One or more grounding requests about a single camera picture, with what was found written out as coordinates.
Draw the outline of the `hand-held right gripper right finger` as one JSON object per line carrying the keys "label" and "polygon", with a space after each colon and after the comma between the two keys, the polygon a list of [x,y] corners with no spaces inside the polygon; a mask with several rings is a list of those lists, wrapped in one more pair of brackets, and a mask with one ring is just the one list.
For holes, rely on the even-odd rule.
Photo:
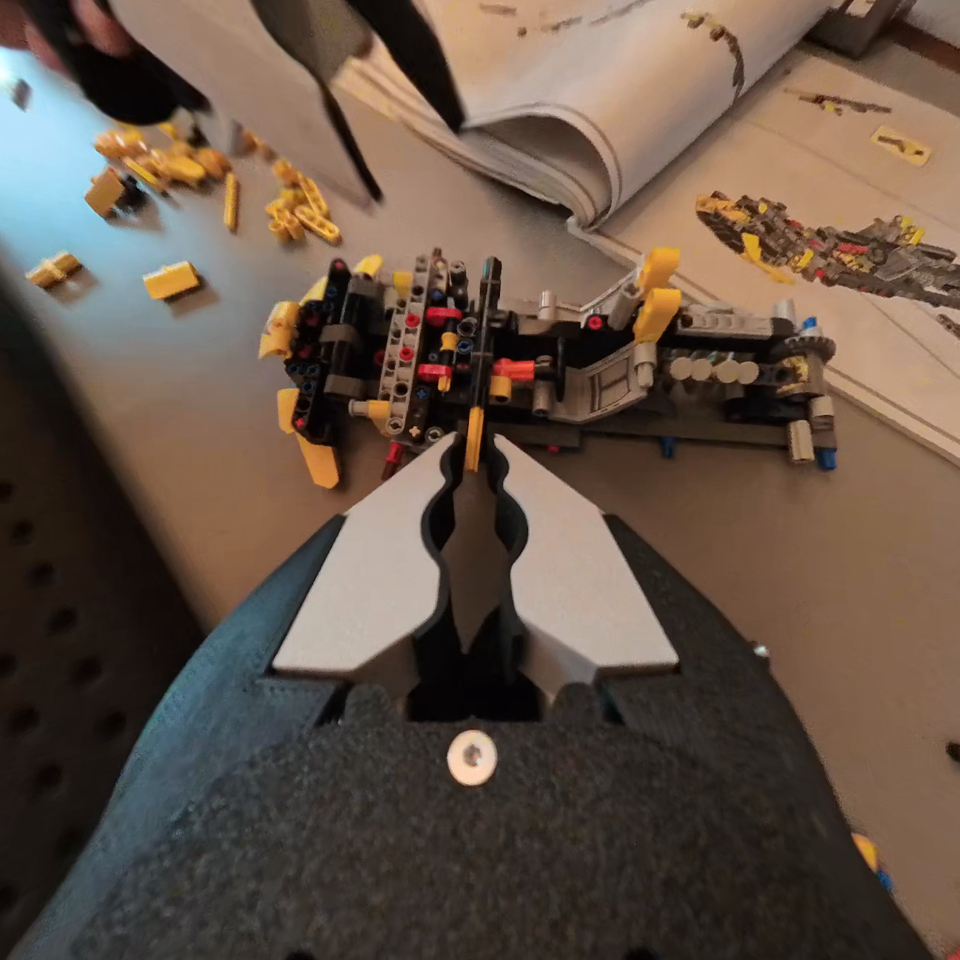
{"label": "hand-held right gripper right finger", "polygon": [[680,655],[618,545],[613,518],[510,438],[490,438],[494,531],[506,551],[478,665],[501,688],[563,688],[675,673]]}

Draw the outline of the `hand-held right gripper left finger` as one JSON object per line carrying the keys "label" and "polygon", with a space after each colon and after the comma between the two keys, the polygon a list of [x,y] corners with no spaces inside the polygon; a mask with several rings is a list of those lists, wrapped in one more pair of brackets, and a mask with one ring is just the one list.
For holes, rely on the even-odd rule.
{"label": "hand-held right gripper left finger", "polygon": [[457,433],[443,436],[338,517],[271,661],[276,675],[378,685],[392,699],[421,682],[419,647],[449,606],[441,552],[462,445]]}

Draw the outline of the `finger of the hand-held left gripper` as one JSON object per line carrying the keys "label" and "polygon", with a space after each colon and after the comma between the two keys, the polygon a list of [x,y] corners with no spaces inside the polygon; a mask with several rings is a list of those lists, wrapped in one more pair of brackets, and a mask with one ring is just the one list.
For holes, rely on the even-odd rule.
{"label": "finger of the hand-held left gripper", "polygon": [[333,83],[374,32],[343,1],[118,1],[114,16],[216,114],[360,207],[381,190]]}
{"label": "finger of the hand-held left gripper", "polygon": [[458,135],[466,117],[446,54],[412,1],[348,1],[384,43],[416,91]]}

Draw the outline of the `lego car model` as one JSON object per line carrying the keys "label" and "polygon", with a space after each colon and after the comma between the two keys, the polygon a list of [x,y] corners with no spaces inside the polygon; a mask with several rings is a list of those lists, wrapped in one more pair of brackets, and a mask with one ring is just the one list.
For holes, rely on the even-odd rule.
{"label": "lego car model", "polygon": [[[690,299],[669,284],[678,259],[654,249],[568,316],[549,290],[532,311],[502,303],[501,262],[479,465],[494,434],[555,452],[598,434],[654,439],[666,459],[692,441],[836,470],[834,341],[815,318],[798,321],[789,299],[764,314]],[[472,284],[438,247],[405,271],[336,257],[300,299],[272,307],[258,358],[283,364],[279,426],[316,485],[341,480],[348,418],[387,442],[383,479],[448,434],[466,448],[482,270]]]}

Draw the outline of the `black lego beam yellow axle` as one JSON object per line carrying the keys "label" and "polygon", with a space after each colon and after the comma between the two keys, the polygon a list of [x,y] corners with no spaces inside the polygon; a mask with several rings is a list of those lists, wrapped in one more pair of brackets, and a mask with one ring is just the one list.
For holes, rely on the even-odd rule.
{"label": "black lego beam yellow axle", "polygon": [[477,473],[484,437],[484,420],[494,362],[495,315],[498,309],[502,264],[486,258],[476,304],[477,328],[471,361],[470,407],[466,424],[463,467]]}

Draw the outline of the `pile of yellow lego parts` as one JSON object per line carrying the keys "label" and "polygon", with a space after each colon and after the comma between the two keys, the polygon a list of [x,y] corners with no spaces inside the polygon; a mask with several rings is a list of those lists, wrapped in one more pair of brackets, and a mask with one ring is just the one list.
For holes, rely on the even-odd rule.
{"label": "pile of yellow lego parts", "polygon": [[[241,185],[234,162],[211,146],[194,128],[183,137],[178,128],[159,126],[166,145],[148,143],[136,126],[119,126],[100,133],[93,149],[106,162],[100,174],[90,179],[84,196],[91,210],[103,219],[139,208],[144,190],[166,197],[172,186],[201,190],[222,185],[222,223],[230,234],[239,228]],[[316,181],[279,156],[259,136],[244,127],[239,130],[243,155],[251,154],[270,162],[277,193],[264,207],[270,234],[281,243],[302,242],[312,234],[332,247],[343,242],[342,232],[332,220],[330,207]]]}

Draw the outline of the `yellow lego piece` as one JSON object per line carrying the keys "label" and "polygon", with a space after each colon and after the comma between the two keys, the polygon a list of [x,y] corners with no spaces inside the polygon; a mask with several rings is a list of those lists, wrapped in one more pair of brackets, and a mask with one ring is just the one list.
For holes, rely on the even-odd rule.
{"label": "yellow lego piece", "polygon": [[28,270],[25,273],[25,280],[39,289],[49,290],[68,282],[82,269],[83,263],[78,257],[62,250],[54,256],[41,260],[31,270]]}
{"label": "yellow lego piece", "polygon": [[200,274],[188,260],[181,260],[147,272],[143,274],[142,282],[153,302],[167,302],[202,286]]}

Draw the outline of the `lego instruction booklet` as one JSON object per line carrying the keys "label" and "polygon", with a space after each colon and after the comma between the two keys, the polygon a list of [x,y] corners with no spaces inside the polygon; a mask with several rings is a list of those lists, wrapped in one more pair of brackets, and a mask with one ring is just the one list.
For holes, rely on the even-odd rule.
{"label": "lego instruction booklet", "polygon": [[958,464],[958,117],[798,47],[830,2],[416,2],[453,134],[382,40],[340,91],[565,208],[691,304],[790,302],[831,385]]}

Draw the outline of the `person's left hand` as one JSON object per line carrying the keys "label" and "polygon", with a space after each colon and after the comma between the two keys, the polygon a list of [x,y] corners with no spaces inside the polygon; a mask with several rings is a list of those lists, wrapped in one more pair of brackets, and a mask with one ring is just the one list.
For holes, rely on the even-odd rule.
{"label": "person's left hand", "polygon": [[[113,17],[105,2],[71,1],[68,5],[80,45],[115,59],[125,59],[138,51],[138,43]],[[1,2],[1,46],[29,52],[42,66],[63,77],[72,76],[70,66],[49,42],[24,2]]]}

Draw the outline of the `grey stand base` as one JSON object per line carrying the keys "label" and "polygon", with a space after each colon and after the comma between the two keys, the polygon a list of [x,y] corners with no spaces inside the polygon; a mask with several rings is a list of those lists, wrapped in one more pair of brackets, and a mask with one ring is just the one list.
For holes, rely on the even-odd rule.
{"label": "grey stand base", "polygon": [[848,58],[859,59],[872,42],[916,1],[831,1],[803,39]]}

